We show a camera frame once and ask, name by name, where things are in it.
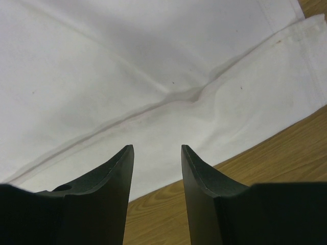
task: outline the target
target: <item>white cloth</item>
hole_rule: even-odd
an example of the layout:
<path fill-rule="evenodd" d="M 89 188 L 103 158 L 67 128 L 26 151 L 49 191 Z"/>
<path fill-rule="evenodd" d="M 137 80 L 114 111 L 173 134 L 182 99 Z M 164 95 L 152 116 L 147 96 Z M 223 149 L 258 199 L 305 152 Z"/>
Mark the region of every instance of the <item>white cloth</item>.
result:
<path fill-rule="evenodd" d="M 326 40 L 322 15 L 296 23 L 240 60 L 197 98 L 111 127 L 49 160 L 20 186 L 55 187 L 128 143 L 136 152 L 131 200 L 181 179 L 181 144 L 189 144 L 212 165 L 222 162 L 326 104 Z"/>

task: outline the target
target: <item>black object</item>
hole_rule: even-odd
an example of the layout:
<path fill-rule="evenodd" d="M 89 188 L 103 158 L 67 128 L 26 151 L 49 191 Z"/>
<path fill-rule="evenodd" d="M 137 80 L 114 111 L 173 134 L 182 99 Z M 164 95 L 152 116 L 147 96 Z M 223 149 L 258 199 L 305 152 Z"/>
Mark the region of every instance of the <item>black object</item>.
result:
<path fill-rule="evenodd" d="M 327 244 L 327 183 L 247 187 L 182 146 L 192 245 Z"/>
<path fill-rule="evenodd" d="M 128 145 L 51 192 L 0 185 L 0 244 L 123 244 L 133 163 Z"/>

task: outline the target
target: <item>wooden surface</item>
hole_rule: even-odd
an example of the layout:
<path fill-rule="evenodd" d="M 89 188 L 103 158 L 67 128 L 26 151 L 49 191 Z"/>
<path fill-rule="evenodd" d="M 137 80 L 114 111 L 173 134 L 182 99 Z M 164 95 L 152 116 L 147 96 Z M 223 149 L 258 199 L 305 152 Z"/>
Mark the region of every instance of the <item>wooden surface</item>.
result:
<path fill-rule="evenodd" d="M 327 0 L 300 4 L 306 17 L 327 14 Z M 246 185 L 327 181 L 327 107 L 216 168 Z M 124 244 L 190 244 L 182 181 L 129 204 Z"/>

